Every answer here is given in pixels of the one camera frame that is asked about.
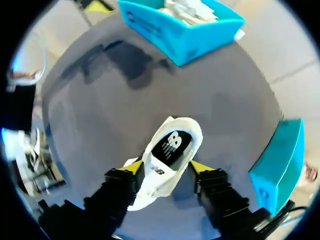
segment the shoe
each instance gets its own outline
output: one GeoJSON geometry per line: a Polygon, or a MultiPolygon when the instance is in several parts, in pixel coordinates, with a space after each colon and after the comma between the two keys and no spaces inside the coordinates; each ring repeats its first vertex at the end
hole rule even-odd
{"type": "Polygon", "coordinates": [[[153,135],[142,157],[131,158],[124,167],[142,160],[144,180],[128,211],[138,211],[175,189],[203,140],[199,124],[190,117],[169,116],[153,135]]]}

